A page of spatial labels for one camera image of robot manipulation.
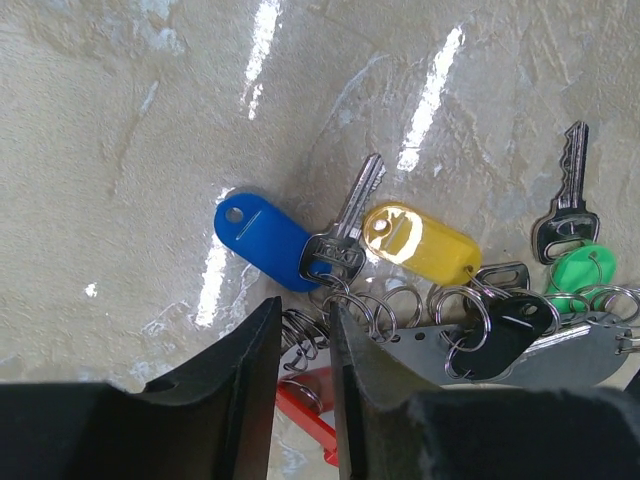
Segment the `gray metal plate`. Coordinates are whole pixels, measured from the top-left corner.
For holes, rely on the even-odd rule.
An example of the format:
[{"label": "gray metal plate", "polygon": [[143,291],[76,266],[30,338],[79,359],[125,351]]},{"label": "gray metal plate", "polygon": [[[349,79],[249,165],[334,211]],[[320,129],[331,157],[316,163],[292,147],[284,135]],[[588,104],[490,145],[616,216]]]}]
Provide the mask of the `gray metal plate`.
[{"label": "gray metal plate", "polygon": [[[598,320],[614,315],[592,312]],[[387,352],[421,377],[438,385],[470,385],[466,379],[454,380],[444,371],[448,345],[439,336],[451,325],[398,330],[400,341],[382,345]],[[511,374],[493,383],[526,388],[585,387],[596,385],[613,375],[624,363],[626,355],[616,355],[616,335],[625,330],[592,326],[587,335],[566,340],[526,358],[512,366]]]}]

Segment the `green key tag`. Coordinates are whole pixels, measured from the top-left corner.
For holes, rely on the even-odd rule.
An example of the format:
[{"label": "green key tag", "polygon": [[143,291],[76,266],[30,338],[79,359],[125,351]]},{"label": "green key tag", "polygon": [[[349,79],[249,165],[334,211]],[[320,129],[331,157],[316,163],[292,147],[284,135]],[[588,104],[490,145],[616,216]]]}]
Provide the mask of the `green key tag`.
[{"label": "green key tag", "polygon": [[[551,267],[551,282],[547,293],[575,293],[589,285],[610,283],[616,273],[616,257],[611,250],[602,245],[590,244],[560,257]],[[591,299],[598,290],[583,294]],[[551,303],[560,313],[570,313],[570,300],[555,298]],[[581,302],[574,302],[578,311],[586,309]]]}]

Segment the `yellow key tag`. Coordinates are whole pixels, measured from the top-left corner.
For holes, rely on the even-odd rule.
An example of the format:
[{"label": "yellow key tag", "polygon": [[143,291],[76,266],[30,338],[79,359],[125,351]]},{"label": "yellow key tag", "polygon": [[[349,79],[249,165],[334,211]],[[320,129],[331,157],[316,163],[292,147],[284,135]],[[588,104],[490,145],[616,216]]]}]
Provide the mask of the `yellow key tag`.
[{"label": "yellow key tag", "polygon": [[482,263],[469,237],[399,202],[371,210],[362,226],[373,253],[438,285],[463,285]]}]

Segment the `key blade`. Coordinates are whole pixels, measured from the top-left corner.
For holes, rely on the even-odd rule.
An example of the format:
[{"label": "key blade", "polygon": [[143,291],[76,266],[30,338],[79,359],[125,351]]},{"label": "key blade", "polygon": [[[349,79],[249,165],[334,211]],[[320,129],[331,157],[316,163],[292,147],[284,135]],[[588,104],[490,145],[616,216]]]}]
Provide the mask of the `key blade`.
[{"label": "key blade", "polygon": [[359,238],[360,226],[358,225],[358,220],[364,214],[364,207],[369,197],[378,188],[385,173],[386,169],[382,155],[373,153],[365,159],[358,177],[336,218],[331,232],[333,235],[337,238]]},{"label": "key blade", "polygon": [[589,127],[577,121],[564,134],[564,147],[560,168],[564,172],[562,190],[558,194],[558,208],[580,208],[583,202],[584,170],[587,161]]},{"label": "key blade", "polygon": [[531,356],[539,350],[553,347],[559,343],[566,342],[567,340],[573,340],[574,338],[580,338],[584,335],[588,335],[591,331],[591,325],[580,325],[577,327],[568,328],[558,333],[554,333],[548,337],[539,338],[531,344],[529,348],[525,350],[523,356]]}]

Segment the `black key tag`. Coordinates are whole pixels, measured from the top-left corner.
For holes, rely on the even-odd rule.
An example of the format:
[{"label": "black key tag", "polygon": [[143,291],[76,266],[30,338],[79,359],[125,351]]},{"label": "black key tag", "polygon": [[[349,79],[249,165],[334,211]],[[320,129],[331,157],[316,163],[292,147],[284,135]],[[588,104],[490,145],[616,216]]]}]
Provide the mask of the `black key tag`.
[{"label": "black key tag", "polygon": [[[484,346],[475,352],[456,351],[451,367],[469,380],[489,380],[504,372],[524,351],[549,329],[553,313],[539,298],[524,295],[495,302],[489,307],[491,332]],[[464,340],[464,347],[480,344],[482,323]]]}]

